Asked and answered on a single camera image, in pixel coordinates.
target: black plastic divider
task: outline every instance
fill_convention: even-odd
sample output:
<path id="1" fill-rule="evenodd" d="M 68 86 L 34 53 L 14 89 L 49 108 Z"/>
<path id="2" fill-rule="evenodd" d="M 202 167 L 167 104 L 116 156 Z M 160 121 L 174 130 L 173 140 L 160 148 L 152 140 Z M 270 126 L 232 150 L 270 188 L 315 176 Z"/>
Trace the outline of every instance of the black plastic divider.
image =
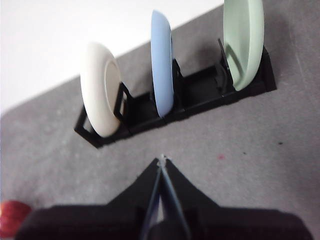
<path id="1" fill-rule="evenodd" d="M 254 79 L 247 87 L 236 91 L 223 45 L 220 39 L 218 42 L 221 61 L 189 76 L 183 77 L 177 61 L 173 60 L 174 104 L 165 117 L 159 117 L 152 92 L 132 97 L 127 87 L 121 83 L 114 107 L 114 115 L 121 122 L 118 130 L 111 136 L 101 137 L 93 128 L 85 129 L 84 125 L 88 121 L 85 107 L 82 107 L 74 130 L 94 147 L 100 148 L 132 135 L 159 128 L 222 105 L 232 104 L 246 97 L 277 89 L 269 54 L 263 47 L 260 65 Z"/>

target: pink speck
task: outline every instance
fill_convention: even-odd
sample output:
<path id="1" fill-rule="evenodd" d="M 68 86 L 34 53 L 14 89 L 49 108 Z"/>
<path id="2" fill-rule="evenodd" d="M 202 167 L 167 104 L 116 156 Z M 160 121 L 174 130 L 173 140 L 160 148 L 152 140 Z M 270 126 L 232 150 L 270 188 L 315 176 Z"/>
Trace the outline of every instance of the pink speck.
<path id="1" fill-rule="evenodd" d="M 218 155 L 218 159 L 219 159 L 219 160 L 223 160 L 223 159 L 225 159 L 225 155 L 223 155 L 223 154 L 219 154 L 219 155 Z"/>

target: blue plate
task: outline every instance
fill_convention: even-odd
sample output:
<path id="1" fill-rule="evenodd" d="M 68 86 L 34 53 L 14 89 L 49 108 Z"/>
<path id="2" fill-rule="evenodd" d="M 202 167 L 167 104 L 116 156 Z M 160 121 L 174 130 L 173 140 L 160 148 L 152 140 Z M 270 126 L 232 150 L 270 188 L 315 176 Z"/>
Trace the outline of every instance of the blue plate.
<path id="1" fill-rule="evenodd" d="M 168 114 L 174 105 L 172 55 L 170 24 L 162 13 L 154 10 L 151 21 L 151 64 L 155 104 L 160 117 Z"/>

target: gray carpet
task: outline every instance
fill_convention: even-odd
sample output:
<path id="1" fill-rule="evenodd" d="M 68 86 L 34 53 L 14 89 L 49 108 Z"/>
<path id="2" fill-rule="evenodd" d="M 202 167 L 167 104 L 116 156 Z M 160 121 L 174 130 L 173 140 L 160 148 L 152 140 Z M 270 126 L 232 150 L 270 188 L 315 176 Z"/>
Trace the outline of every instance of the gray carpet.
<path id="1" fill-rule="evenodd" d="M 2 200 L 107 203 L 164 153 L 219 205 L 297 214 L 320 239 L 320 2 L 265 0 L 264 10 L 278 90 L 95 149 L 73 131 L 77 77 L 1 118 Z M 219 7 L 173 31 L 182 74 L 220 58 L 222 26 Z M 134 96 L 150 89 L 149 43 L 118 62 Z"/>

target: white plate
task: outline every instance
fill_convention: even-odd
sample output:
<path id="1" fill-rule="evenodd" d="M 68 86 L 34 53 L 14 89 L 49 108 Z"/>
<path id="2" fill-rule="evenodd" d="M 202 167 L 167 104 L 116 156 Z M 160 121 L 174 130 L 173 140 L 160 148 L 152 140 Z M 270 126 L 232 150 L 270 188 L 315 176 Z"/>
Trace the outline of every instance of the white plate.
<path id="1" fill-rule="evenodd" d="M 156 109 L 164 117 L 174 105 L 171 29 L 167 18 L 155 10 L 151 21 L 151 64 Z"/>
<path id="2" fill-rule="evenodd" d="M 99 43 L 90 43 L 80 72 L 84 107 L 93 129 L 108 137 L 119 127 L 114 115 L 121 75 L 112 53 Z"/>
<path id="3" fill-rule="evenodd" d="M 264 47 L 264 7 L 262 0 L 225 0 L 223 40 L 235 90 L 254 79 Z"/>

